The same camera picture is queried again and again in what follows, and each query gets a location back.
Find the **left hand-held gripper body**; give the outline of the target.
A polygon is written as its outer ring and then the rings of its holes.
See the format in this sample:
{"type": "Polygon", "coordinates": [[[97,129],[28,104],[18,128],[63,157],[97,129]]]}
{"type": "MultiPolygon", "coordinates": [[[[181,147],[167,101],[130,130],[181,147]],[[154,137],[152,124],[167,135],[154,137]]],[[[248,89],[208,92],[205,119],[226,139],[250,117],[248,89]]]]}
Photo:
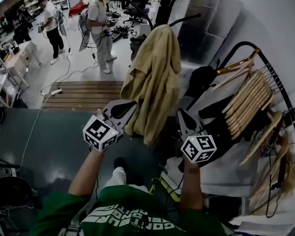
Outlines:
{"type": "Polygon", "coordinates": [[[95,115],[83,128],[84,140],[98,151],[103,151],[118,141],[121,133],[95,115]]]}

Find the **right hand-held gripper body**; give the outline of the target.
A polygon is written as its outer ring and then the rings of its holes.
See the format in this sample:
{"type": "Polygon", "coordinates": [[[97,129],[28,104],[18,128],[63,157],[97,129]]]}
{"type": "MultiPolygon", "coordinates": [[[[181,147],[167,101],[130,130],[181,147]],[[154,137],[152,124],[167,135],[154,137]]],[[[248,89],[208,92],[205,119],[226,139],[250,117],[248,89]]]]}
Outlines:
{"type": "Polygon", "coordinates": [[[216,144],[206,131],[192,135],[182,135],[183,145],[180,150],[191,163],[208,161],[216,152],[216,144]]]}

